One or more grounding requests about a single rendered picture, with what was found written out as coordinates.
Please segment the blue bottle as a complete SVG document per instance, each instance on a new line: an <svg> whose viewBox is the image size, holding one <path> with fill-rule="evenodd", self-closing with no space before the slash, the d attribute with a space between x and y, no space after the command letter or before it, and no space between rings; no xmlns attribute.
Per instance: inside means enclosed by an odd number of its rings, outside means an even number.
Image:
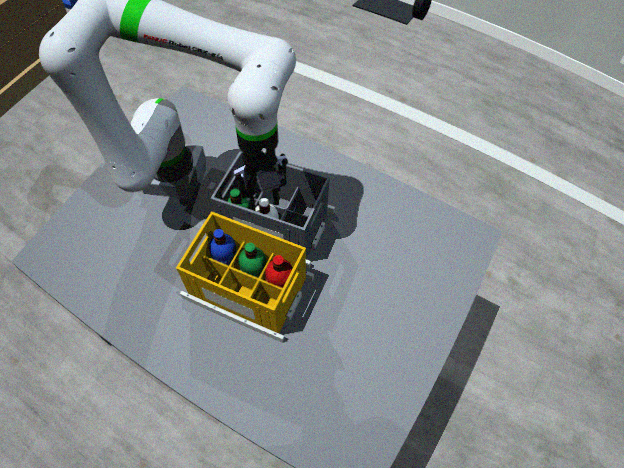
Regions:
<svg viewBox="0 0 624 468"><path fill-rule="evenodd" d="M230 235L217 229L209 242L209 251L213 260L229 266L237 253L237 248Z"/></svg>

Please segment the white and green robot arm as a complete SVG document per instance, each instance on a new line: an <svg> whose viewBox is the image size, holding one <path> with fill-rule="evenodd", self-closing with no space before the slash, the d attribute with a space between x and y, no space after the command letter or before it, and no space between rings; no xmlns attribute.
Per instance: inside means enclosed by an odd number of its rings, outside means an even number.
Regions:
<svg viewBox="0 0 624 468"><path fill-rule="evenodd" d="M78 0L42 39L39 59L88 128L119 188L138 192L153 179L177 181L191 170L193 156L169 100L146 101L130 124L99 59L110 36L239 71L227 96L239 149L253 157L276 149L277 112L296 66L295 52L286 41L227 26L162 0Z"/></svg>

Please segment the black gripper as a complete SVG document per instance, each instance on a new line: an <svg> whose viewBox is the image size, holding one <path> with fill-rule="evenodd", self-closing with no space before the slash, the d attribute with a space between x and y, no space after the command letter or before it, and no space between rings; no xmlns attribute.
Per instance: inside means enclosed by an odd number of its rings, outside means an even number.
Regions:
<svg viewBox="0 0 624 468"><path fill-rule="evenodd" d="M255 207L255 200L254 200L254 191L255 191L255 186L256 186L256 180L257 179L257 175L256 172L258 172L258 169L262 169L262 168L266 168L269 165L271 167L274 167L275 164L278 162L278 171L282 170L285 180L280 181L281 185L279 186L279 188L275 188L272 189L273 190L273 199L276 203L276 206L279 205L279 195L278 192L281 191L282 186L286 185L286 165L288 163L288 160L285 156L284 153L282 153L280 156L276 156L275 155L275 150L273 152L271 152L268 155L265 156L261 156L261 157L253 157L253 156L248 156L246 154L243 154L244 156L244 163L243 163L243 167L241 168L234 168L234 174L235 177L238 179L238 187L239 187L239 192L241 194L242 198L246 198L247 200L250 200L250 206L252 208L253 211L256 211L256 207ZM252 168L255 167L255 168ZM249 178L248 178L248 183L247 183L247 187L245 188L244 185L244 172L248 172L249 173ZM240 186L239 186L240 183ZM245 191L246 189L246 191ZM252 201L252 205L251 205L251 201Z"/></svg>

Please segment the yellow plastic crate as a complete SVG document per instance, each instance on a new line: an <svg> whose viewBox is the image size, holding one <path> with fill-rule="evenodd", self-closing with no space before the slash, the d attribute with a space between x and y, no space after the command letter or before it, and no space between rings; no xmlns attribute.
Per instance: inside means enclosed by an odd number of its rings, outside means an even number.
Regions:
<svg viewBox="0 0 624 468"><path fill-rule="evenodd" d="M209 242L217 229L230 235L236 244L237 253L229 266L213 260L210 255ZM190 262L205 233L205 240ZM194 245L186 263L184 285L188 294L280 333L286 315L306 280L306 248L229 218L218 222L205 233ZM267 264L259 279L240 271L239 255L247 243L253 243L266 256ZM293 267L283 288L266 282L266 267L277 255Z"/></svg>

